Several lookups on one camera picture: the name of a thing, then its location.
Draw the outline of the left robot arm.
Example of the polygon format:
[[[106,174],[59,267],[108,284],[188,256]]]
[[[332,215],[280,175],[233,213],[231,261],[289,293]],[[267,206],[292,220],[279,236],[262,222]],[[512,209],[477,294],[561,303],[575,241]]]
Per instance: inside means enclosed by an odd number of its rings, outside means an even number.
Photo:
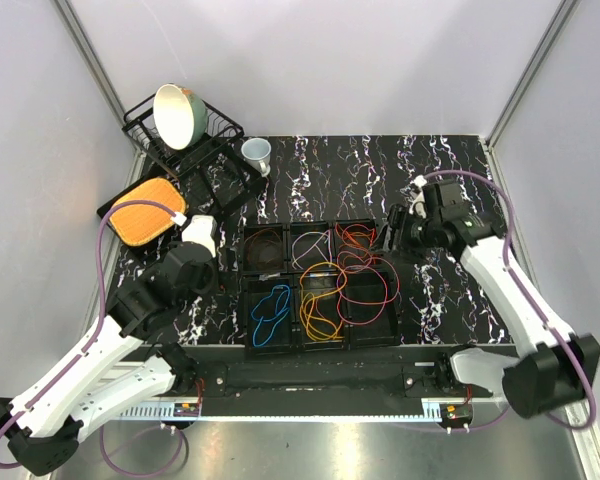
[[[38,382],[0,397],[0,439],[13,466],[36,476],[58,469],[93,431],[146,398],[201,389],[197,363],[176,343],[104,387],[98,381],[126,355],[169,326],[179,302],[218,283],[214,248],[176,242],[136,280],[116,290],[103,317]]]

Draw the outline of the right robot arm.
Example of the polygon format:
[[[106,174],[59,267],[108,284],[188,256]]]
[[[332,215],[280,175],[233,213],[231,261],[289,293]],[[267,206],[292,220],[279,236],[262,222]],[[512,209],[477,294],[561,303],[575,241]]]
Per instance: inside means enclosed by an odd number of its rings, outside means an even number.
[[[449,253],[482,288],[513,339],[509,357],[459,347],[434,371],[446,396],[477,386],[505,400],[520,417],[550,416],[586,401],[588,428],[597,413],[592,386],[600,344],[579,336],[556,314],[513,257],[511,232],[473,212],[455,170],[419,175],[410,205],[394,205],[372,248],[394,261],[417,264],[429,251]]]

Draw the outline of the black bin back right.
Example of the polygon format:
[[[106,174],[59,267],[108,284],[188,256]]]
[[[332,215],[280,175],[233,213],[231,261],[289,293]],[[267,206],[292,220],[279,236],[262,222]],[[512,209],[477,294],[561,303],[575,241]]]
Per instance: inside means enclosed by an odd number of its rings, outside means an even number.
[[[380,256],[371,251],[378,236],[372,219],[342,220],[334,223],[336,263],[347,273],[380,265]]]

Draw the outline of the black bin back middle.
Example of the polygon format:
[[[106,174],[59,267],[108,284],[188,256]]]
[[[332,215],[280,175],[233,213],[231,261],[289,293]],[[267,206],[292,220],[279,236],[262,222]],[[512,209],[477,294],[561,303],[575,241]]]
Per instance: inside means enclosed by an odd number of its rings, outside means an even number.
[[[322,262],[333,262],[334,233],[327,221],[294,222],[289,226],[289,261],[292,271],[301,272]]]

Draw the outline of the black bin back left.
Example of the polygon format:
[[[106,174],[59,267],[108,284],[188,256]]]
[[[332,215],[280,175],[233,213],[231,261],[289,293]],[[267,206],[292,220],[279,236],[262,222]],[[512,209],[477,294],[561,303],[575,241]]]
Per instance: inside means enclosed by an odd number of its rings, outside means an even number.
[[[286,263],[282,224],[246,226],[243,230],[242,270],[247,274],[283,271]]]

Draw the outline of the black bin front left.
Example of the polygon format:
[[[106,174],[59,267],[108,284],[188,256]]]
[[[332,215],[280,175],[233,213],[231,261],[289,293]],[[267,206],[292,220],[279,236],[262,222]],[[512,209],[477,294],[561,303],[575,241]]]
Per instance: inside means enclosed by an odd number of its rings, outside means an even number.
[[[283,274],[242,279],[242,320],[250,358],[290,353],[295,346],[295,292]]]

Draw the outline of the black dish rack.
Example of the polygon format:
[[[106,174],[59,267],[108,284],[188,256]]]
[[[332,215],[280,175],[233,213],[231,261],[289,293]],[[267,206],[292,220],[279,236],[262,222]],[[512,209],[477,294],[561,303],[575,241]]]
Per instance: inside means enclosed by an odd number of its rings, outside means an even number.
[[[161,177],[184,197],[194,214],[217,222],[254,200],[266,189],[266,179],[238,154],[244,129],[215,107],[207,107],[208,124],[194,145],[176,151],[161,138],[148,97],[128,110],[122,132],[144,154],[142,181]]]

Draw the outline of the white mug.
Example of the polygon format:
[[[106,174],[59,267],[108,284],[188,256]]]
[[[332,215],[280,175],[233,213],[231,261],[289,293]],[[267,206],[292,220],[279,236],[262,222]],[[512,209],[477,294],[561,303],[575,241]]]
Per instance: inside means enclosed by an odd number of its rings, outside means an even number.
[[[245,161],[258,170],[262,177],[270,173],[271,144],[264,138],[250,138],[241,146],[241,154]]]

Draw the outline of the green and white bowl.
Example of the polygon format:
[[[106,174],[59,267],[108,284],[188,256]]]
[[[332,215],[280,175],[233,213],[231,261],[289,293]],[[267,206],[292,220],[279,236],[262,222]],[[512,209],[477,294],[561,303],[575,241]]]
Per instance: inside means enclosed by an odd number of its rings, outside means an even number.
[[[208,110],[191,89],[162,85],[153,99],[155,127],[172,150],[184,150],[202,139],[208,126]]]

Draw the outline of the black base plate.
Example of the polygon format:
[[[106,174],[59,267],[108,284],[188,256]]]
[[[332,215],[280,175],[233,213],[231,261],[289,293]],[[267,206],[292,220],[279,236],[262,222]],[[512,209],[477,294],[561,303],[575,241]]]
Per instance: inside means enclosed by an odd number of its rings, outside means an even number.
[[[348,388],[405,396],[441,395],[487,397],[488,391],[467,387],[442,374],[442,357],[449,346],[400,345],[356,350],[249,356],[244,347],[203,345],[186,347],[196,362],[206,398],[228,398],[248,391],[291,392]]]

